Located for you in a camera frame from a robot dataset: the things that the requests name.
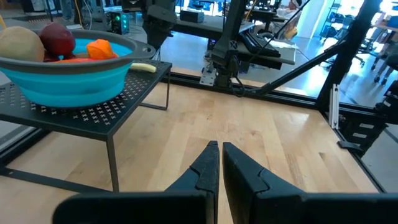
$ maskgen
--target wooden tabletop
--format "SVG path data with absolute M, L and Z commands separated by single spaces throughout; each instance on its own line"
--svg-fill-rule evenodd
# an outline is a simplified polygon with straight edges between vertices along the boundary
M 160 83 L 146 98 L 164 103 Z M 168 111 L 138 108 L 116 133 L 122 192 L 162 191 L 209 140 L 232 142 L 260 165 L 307 192 L 376 192 L 315 110 L 172 85 Z M 10 168 L 111 188 L 105 143 L 51 133 Z M 231 224 L 222 166 L 218 223 Z M 55 207 L 75 194 L 0 177 L 2 223 L 50 224 Z

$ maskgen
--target red apple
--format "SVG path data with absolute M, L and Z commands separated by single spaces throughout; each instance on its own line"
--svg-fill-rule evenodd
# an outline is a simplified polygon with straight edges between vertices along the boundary
M 71 55 L 76 46 L 72 32 L 58 22 L 47 24 L 41 30 L 39 37 L 44 48 L 54 56 Z

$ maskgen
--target blue collapsible bowl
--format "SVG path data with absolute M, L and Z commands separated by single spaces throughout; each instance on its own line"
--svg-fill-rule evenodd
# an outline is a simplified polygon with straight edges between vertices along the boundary
M 102 103 L 120 94 L 133 60 L 152 58 L 155 54 L 155 49 L 149 44 L 121 35 L 92 30 L 72 30 L 72 33 L 76 38 L 74 54 L 85 53 L 88 43 L 105 39 L 119 57 L 71 64 L 26 62 L 0 57 L 0 71 L 33 103 L 76 108 Z

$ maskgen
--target black metal stand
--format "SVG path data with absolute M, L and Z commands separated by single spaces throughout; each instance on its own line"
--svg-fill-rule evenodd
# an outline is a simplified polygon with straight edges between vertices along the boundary
M 114 134 L 138 106 L 158 110 L 166 110 L 169 106 L 171 64 L 152 60 L 143 60 L 142 62 L 156 66 L 157 72 L 155 74 L 148 72 L 129 73 L 124 90 L 120 95 L 89 108 L 61 110 L 39 106 L 27 101 L 13 83 L 0 86 L 0 120 L 49 130 L 44 131 L 44 133 L 39 129 L 35 130 L 33 133 L 35 134 L 35 141 L 39 141 L 36 138 L 37 136 L 43 138 L 51 131 L 104 141 L 108 153 L 113 192 L 119 192 L 118 167 L 113 142 Z M 156 84 L 166 75 L 168 79 L 166 106 L 142 103 Z M 22 147 L 14 146 L 0 154 L 0 175 L 80 193 L 107 191 L 6 167 L 8 163 L 12 162 L 30 146 L 31 144 L 24 144 Z

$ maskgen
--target person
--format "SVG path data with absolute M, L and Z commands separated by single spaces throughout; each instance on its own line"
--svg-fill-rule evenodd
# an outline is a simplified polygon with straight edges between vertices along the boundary
M 62 19 L 71 21 L 72 19 L 72 0 L 60 0 Z
M 290 0 L 289 5 L 287 7 L 281 7 L 277 9 L 276 15 L 279 17 L 283 17 L 287 22 L 294 14 L 298 11 L 299 7 L 302 4 L 302 0 Z M 265 30 L 265 24 L 259 24 L 254 27 L 254 33 L 258 34 L 260 31 L 271 32 L 276 34 L 280 28 L 285 24 L 285 22 L 271 22 L 269 24 L 269 30 Z

